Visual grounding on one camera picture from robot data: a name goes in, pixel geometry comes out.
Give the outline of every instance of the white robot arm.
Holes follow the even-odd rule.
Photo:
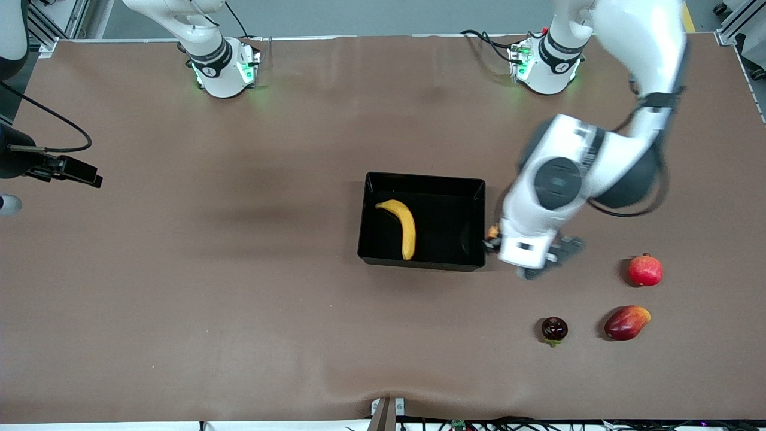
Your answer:
[[[224,7],[224,0],[123,1],[177,37],[200,87],[211,96],[233,97],[255,85],[260,53],[236,38],[225,38],[208,17]]]
[[[499,224],[499,258],[518,265],[524,278],[534,278],[568,256],[553,242],[591,197],[621,208],[646,196],[662,163],[660,147],[682,90],[686,36],[680,0],[571,3],[588,4],[599,41],[633,74],[639,101],[628,137],[561,114],[532,137],[519,177],[503,201]],[[589,30],[578,22],[568,28],[585,36]],[[566,28],[556,20],[554,25]],[[575,31],[568,38],[556,32],[554,38],[581,40]],[[571,251],[581,243],[569,246]]]
[[[548,31],[530,35],[510,51],[513,77],[540,94],[564,90],[575,78],[583,48],[593,34],[593,0],[551,0],[553,21]]]

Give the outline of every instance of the brown tablecloth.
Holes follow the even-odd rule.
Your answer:
[[[488,221],[532,129],[562,112],[611,128],[628,73],[596,41],[543,97],[476,39],[277,41],[260,86],[197,89],[175,44],[61,42],[28,95],[93,135],[102,189],[3,181],[4,422],[350,419],[383,395],[413,416],[762,418],[766,133],[731,48],[691,35],[654,214],[583,212],[587,249],[534,282],[365,265],[368,171],[479,177]],[[38,145],[80,137],[24,103]],[[651,252],[655,288],[618,277]],[[652,321],[599,333],[616,307]],[[551,349],[535,333],[563,317]]]

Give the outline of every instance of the red apple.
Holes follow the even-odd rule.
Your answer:
[[[638,305],[628,305],[617,310],[604,325],[604,332],[612,340],[633,340],[649,323],[652,317],[649,311]]]
[[[654,286],[663,279],[663,264],[649,253],[644,253],[630,261],[627,274],[639,286]]]

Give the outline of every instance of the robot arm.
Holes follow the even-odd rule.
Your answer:
[[[0,84],[23,97],[3,82],[16,75],[27,60],[28,0],[0,0]],[[69,179],[93,187],[101,187],[97,168],[69,156],[54,156],[35,146],[29,136],[0,123],[0,179],[30,176],[50,182]],[[21,200],[0,194],[0,216],[13,215],[21,209]]]
[[[29,54],[27,0],[0,0],[0,81],[16,75]]]
[[[260,53],[236,38],[225,38],[207,15],[220,11],[224,0],[123,1],[177,37],[200,87],[211,96],[233,97],[255,85]]]
[[[560,263],[564,254],[553,241],[591,197],[620,208],[646,196],[681,91],[686,36],[680,0],[596,0],[590,14],[601,44],[635,77],[639,102],[628,137],[565,115],[538,128],[499,224],[499,258],[522,272]]]

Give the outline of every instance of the black clamp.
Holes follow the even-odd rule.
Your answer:
[[[638,103],[638,108],[652,107],[659,109],[668,107],[675,111],[678,99],[681,98],[681,93],[683,93],[685,89],[686,87],[681,86],[676,88],[676,91],[672,93],[649,93],[641,98]]]
[[[34,145],[29,136],[0,127],[0,179],[30,176],[49,183],[53,179],[69,179],[88,186],[101,187],[98,169],[71,156],[54,156]]]

